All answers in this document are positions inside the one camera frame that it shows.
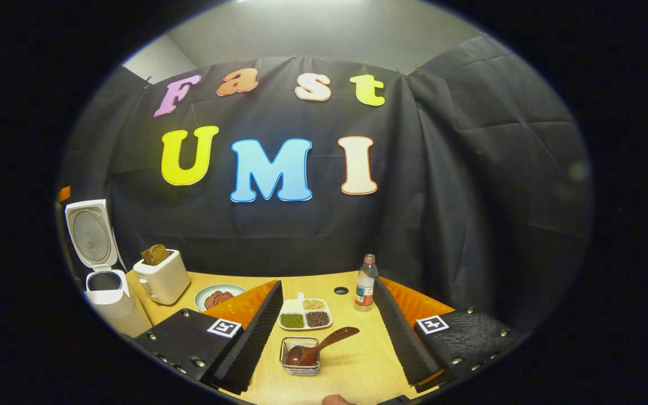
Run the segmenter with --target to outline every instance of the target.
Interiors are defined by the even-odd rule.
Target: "wooden spoon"
[[[314,366],[317,362],[317,356],[323,348],[326,348],[332,343],[337,343],[342,339],[349,338],[359,333],[359,329],[346,326],[344,328],[335,330],[329,336],[324,338],[321,343],[314,346],[314,348],[303,348],[302,346],[294,346],[286,355],[287,366]]]

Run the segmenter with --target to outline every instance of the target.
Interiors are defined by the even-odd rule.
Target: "plastic bottle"
[[[354,308],[360,312],[370,311],[374,306],[374,280],[379,276],[376,259],[373,254],[364,256],[364,264],[357,276],[357,294],[354,296]]]

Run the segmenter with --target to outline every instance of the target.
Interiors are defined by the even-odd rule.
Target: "white plate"
[[[313,309],[313,310],[304,310],[304,300],[316,300],[317,302],[322,302],[324,303],[324,309]],[[309,312],[326,312],[327,315],[329,315],[329,323],[326,325],[322,326],[316,326],[316,327],[311,327],[309,326],[309,323],[307,322],[307,313]],[[298,313],[301,315],[301,317],[304,318],[304,327],[303,328],[285,328],[283,325],[281,325],[281,317],[283,313]],[[321,329],[321,328],[327,328],[331,326],[332,322],[334,322],[334,319],[331,316],[331,312],[329,311],[329,305],[327,305],[326,301],[321,300],[319,298],[304,298],[304,293],[300,292],[299,294],[296,295],[295,300],[285,300],[283,304],[281,304],[281,310],[280,314],[277,316],[277,323],[282,329],[286,329],[288,331],[306,331],[309,329]]]
[[[216,293],[217,291],[221,291],[222,293],[231,293],[231,295],[234,295],[234,297],[236,297],[246,290],[234,284],[209,285],[209,287],[202,288],[199,292],[196,293],[195,297],[193,297],[193,304],[196,305],[196,308],[201,312],[206,311],[204,302],[209,297],[209,295]]]

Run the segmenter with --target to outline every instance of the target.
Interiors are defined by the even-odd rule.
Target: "blue letter m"
[[[231,194],[235,203],[251,203],[257,199],[252,191],[250,177],[254,178],[265,200],[272,198],[280,177],[281,190],[277,197],[282,201],[306,201],[312,192],[307,188],[307,152],[312,148],[306,139],[288,139],[281,145],[273,162],[267,158],[262,144],[254,139],[244,139],[232,144],[237,154],[236,190]]]

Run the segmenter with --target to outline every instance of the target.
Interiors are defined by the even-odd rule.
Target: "table surface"
[[[241,395],[221,391],[261,405],[319,405],[322,398],[331,394],[340,394],[349,402],[365,405],[384,402],[399,395],[416,398],[437,389],[434,387],[417,393],[414,387],[409,386],[376,303],[368,312],[362,313],[354,309],[357,273],[358,271],[278,277],[285,300],[295,299],[299,292],[304,293],[306,298],[325,300],[332,313],[332,325],[322,329],[290,331],[280,328],[275,323],[264,346],[262,358],[252,375],[249,389]],[[166,320],[182,308],[196,311],[194,297],[209,285],[227,283],[248,290],[273,280],[273,277],[239,277],[196,272],[188,274],[191,284],[177,302],[161,305],[153,302],[144,292],[136,274],[133,271],[128,272],[127,280],[141,300],[152,325]],[[349,292],[345,295],[336,294],[334,289],[337,287],[347,287]],[[281,339],[285,336],[311,336],[322,341],[327,335],[344,326],[354,326],[360,332],[322,350],[319,355],[319,374],[291,375],[281,367]]]

